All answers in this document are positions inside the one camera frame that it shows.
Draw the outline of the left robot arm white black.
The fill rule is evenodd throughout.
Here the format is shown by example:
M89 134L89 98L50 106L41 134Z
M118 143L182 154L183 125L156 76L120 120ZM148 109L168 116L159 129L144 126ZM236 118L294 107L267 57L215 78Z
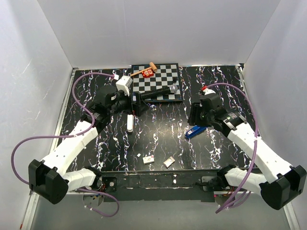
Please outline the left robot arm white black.
M114 86L104 86L87 105L86 113L77 122L70 138L65 138L42 160L31 161L28 166L29 188L52 204L59 203L71 190L87 187L90 191L98 191L102 180L93 170L68 172L68 167L110 123L113 115L123 112L141 116L148 108L140 93L126 95Z

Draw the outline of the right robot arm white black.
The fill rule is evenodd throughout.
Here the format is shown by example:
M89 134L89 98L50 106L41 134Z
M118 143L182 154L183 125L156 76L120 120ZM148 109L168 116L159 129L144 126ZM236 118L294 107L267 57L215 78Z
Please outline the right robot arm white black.
M228 165L218 171L216 179L207 182L217 183L222 190L232 186L256 193L266 204L275 210L299 196L304 189L306 170L294 167L278 156L262 139L255 137L250 124L238 111L227 111L222 100L213 90L204 90L200 101L193 103L188 119L191 126L213 127L243 150L261 173L244 171Z

